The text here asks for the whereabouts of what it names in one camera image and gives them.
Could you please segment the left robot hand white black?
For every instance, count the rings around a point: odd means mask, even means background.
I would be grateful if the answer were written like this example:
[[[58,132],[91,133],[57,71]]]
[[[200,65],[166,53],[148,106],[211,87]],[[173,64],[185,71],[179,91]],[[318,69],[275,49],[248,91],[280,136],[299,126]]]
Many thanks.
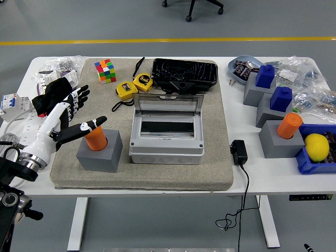
[[[34,142],[23,149],[18,162],[29,168],[36,167],[42,170],[61,145],[86,136],[106,122],[107,117],[101,116],[69,126],[69,122],[88,100],[89,93],[89,86],[85,85],[57,103],[38,130]]]

